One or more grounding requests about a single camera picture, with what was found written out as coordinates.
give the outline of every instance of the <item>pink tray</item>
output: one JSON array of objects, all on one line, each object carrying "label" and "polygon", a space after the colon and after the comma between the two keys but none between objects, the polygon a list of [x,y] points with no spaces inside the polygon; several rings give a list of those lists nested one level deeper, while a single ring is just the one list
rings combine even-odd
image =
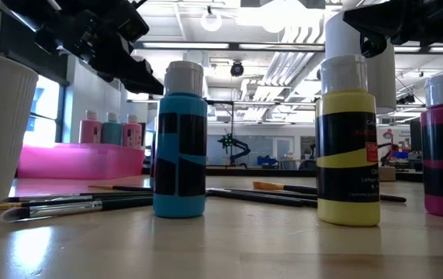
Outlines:
[{"label": "pink tray", "polygon": [[140,175],[143,150],[113,144],[57,143],[23,146],[19,178],[111,179]]}]

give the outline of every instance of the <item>wooden table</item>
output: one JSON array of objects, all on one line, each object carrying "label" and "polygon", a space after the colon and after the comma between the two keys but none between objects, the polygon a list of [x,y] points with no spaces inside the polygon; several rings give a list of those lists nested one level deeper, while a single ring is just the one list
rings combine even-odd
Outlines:
[{"label": "wooden table", "polygon": [[[208,177],[207,184],[250,188],[257,179]],[[315,185],[313,178],[260,180]],[[80,192],[89,183],[21,180],[15,191]],[[146,207],[0,222],[0,278],[443,278],[443,218],[425,213],[422,185],[382,183],[381,192],[408,201],[382,203],[374,228],[327,224],[313,208],[222,198],[209,198],[196,219],[161,219]]]}]

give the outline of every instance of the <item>red label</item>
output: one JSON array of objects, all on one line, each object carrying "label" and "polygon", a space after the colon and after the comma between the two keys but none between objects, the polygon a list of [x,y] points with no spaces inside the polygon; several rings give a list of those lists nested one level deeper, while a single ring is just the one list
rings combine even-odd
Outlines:
[{"label": "red label", "polygon": [[366,143],[366,161],[378,163],[378,145],[376,143]]}]

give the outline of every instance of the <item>yellow paint bottle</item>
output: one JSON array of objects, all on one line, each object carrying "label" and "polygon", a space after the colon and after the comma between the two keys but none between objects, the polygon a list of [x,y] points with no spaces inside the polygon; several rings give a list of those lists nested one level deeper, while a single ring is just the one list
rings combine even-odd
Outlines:
[{"label": "yellow paint bottle", "polygon": [[375,98],[368,94],[365,58],[321,64],[323,97],[316,105],[320,219],[338,225],[379,223]]}]

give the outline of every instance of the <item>table surface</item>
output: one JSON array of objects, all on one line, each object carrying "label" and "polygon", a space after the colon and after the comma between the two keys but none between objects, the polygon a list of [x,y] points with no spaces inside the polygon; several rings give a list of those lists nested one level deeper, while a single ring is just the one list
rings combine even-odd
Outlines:
[{"label": "table surface", "polygon": [[[208,177],[209,188],[251,182],[315,185],[312,178]],[[12,194],[87,191],[116,181],[18,180]],[[389,182],[372,228],[321,222],[314,208],[209,198],[204,216],[161,219],[151,207],[29,222],[0,222],[0,278],[443,278],[443,217],[428,215],[423,187]]]}]

